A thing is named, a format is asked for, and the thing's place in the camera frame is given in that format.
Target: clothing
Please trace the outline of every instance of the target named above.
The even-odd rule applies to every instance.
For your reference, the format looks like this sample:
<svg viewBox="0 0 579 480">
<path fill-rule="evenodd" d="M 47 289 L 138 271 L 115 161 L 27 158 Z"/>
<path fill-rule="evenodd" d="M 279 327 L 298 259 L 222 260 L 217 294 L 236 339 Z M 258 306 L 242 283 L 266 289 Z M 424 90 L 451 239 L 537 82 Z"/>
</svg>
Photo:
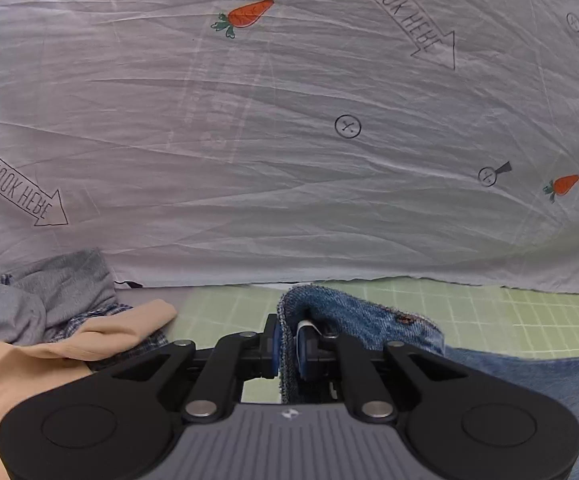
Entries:
<svg viewBox="0 0 579 480">
<path fill-rule="evenodd" d="M 74 335 L 74 333 L 76 333 L 81 325 L 83 325 L 84 322 L 86 322 L 88 319 L 91 319 L 92 317 L 113 316 L 114 314 L 124 312 L 131 308 L 131 306 L 126 304 L 112 303 L 100 306 L 93 310 L 88 310 L 83 314 L 78 314 L 77 316 L 74 316 L 72 319 L 70 319 L 67 323 L 64 323 L 61 327 L 59 327 L 48 342 L 54 343 L 71 337 Z M 129 350 L 115 354 L 111 357 L 108 357 L 107 359 L 102 359 L 100 361 L 90 361 L 87 365 L 89 366 L 90 370 L 93 371 L 103 370 L 103 368 L 107 368 L 132 357 L 150 352 L 156 348 L 166 345 L 167 343 L 167 337 L 163 331 L 156 330 L 154 333 L 143 339 L 143 341 L 138 343 L 134 348 L 130 348 Z"/>
<path fill-rule="evenodd" d="M 175 316 L 173 306 L 155 300 L 87 319 L 74 335 L 59 342 L 21 347 L 0 341 L 0 421 L 19 402 L 91 374 L 82 361 L 134 348 Z M 1 461 L 0 480 L 9 480 Z"/>
<path fill-rule="evenodd" d="M 378 350 L 386 341 L 400 340 L 540 392 L 559 400 L 579 421 L 579 358 L 525 360 L 452 348 L 444 344 L 441 330 L 423 316 L 359 300 L 322 286 L 299 286 L 288 291 L 281 298 L 278 314 L 282 329 L 283 402 L 319 402 L 327 395 L 326 384 L 305 383 L 296 373 L 294 335 L 298 322 L 309 318 L 321 323 L 329 333 L 358 337 L 368 349 Z M 579 458 L 570 480 L 579 480 Z"/>
<path fill-rule="evenodd" d="M 41 260 L 0 278 L 0 341 L 32 345 L 87 310 L 116 303 L 112 276 L 98 250 Z"/>
</svg>

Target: orange carrot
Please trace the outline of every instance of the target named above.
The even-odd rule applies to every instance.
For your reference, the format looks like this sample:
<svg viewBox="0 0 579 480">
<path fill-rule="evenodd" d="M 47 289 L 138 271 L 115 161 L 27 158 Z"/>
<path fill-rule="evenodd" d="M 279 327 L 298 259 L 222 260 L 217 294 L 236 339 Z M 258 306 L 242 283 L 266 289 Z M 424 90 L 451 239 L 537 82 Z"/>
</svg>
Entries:
<svg viewBox="0 0 579 480">
<path fill-rule="evenodd" d="M 218 15 L 218 22 L 212 25 L 215 30 L 226 28 L 225 35 L 234 38 L 234 27 L 245 28 L 253 25 L 274 4 L 274 0 L 261 0 L 232 10 L 228 15 Z"/>
<path fill-rule="evenodd" d="M 557 178 L 556 180 L 551 180 L 549 186 L 543 188 L 543 192 L 550 195 L 549 199 L 551 202 L 554 201 L 554 196 L 563 196 L 567 194 L 572 186 L 579 181 L 578 175 L 567 175 Z"/>
</svg>

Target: gray fabric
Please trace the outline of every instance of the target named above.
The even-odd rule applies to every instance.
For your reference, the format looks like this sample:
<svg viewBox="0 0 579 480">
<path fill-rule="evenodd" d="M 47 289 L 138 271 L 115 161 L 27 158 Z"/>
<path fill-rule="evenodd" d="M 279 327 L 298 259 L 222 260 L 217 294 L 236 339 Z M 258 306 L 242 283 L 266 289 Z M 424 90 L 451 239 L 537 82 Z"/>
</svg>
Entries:
<svg viewBox="0 0 579 480">
<path fill-rule="evenodd" d="M 48 258 L 0 280 L 0 341 L 49 341 L 72 317 L 116 303 L 112 276 L 98 250 Z"/>
</svg>

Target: green cutting mat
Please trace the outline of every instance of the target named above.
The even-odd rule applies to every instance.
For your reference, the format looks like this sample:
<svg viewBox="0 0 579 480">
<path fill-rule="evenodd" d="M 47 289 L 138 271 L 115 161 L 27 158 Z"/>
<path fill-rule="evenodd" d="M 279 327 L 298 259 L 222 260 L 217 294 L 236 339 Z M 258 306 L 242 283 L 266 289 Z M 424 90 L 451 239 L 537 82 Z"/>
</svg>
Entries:
<svg viewBox="0 0 579 480">
<path fill-rule="evenodd" d="M 423 314 L 452 346 L 526 358 L 579 356 L 579 295 L 545 294 L 433 280 L 325 282 L 364 300 Z M 282 290 L 255 285 L 195 287 L 168 328 L 170 340 L 189 338 L 211 347 L 225 334 L 260 332 Z M 278 401 L 275 381 L 249 381 L 244 399 Z"/>
</svg>

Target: metal screw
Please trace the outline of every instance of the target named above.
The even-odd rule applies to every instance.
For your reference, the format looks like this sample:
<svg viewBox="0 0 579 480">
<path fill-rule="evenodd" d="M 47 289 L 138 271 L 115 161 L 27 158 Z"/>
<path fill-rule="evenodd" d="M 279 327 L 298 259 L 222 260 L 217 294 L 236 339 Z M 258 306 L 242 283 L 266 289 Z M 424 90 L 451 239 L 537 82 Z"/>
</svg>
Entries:
<svg viewBox="0 0 579 480">
<path fill-rule="evenodd" d="M 392 405 L 383 400 L 371 400 L 362 405 L 361 410 L 365 415 L 372 418 L 384 418 L 394 411 Z"/>
<path fill-rule="evenodd" d="M 185 411 L 191 416 L 210 416 L 216 413 L 216 409 L 211 400 L 193 400 L 185 406 Z"/>
</svg>

